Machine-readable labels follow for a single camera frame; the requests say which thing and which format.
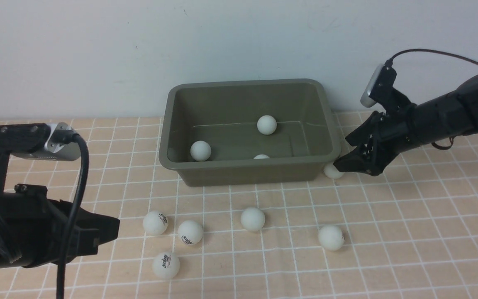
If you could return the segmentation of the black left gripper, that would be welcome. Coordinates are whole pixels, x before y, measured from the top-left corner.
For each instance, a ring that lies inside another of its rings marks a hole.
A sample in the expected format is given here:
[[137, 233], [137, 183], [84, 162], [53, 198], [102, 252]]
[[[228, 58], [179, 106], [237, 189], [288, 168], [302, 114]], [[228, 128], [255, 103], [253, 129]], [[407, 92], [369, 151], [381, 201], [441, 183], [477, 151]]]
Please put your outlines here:
[[[25, 193], [0, 192], [0, 215], [22, 254], [11, 263], [0, 253], [0, 269], [57, 264], [71, 207], [71, 202], [48, 199], [44, 186], [30, 185]], [[99, 246], [116, 240], [119, 226], [118, 218], [80, 208], [66, 261], [97, 254]]]

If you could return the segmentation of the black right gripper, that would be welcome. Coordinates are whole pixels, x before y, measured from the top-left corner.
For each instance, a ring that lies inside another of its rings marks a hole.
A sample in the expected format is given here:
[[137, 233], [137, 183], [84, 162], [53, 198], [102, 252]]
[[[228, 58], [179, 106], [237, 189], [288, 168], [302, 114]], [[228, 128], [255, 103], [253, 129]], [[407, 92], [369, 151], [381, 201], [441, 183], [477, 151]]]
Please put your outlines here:
[[378, 176], [401, 153], [420, 147], [420, 140], [406, 120], [394, 120], [383, 112], [373, 111], [355, 130], [345, 137], [351, 151], [338, 157], [334, 167], [339, 172]]

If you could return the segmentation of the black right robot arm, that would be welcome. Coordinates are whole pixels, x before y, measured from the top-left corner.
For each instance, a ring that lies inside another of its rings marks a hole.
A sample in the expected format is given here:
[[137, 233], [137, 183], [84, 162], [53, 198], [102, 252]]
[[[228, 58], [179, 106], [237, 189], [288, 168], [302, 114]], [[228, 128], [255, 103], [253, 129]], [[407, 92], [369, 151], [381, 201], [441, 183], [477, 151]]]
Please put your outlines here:
[[361, 104], [380, 104], [385, 111], [372, 112], [347, 135], [353, 150], [334, 161], [339, 172], [377, 176], [403, 152], [478, 134], [478, 75], [454, 91], [419, 105], [393, 87], [396, 75], [390, 66], [374, 72]]

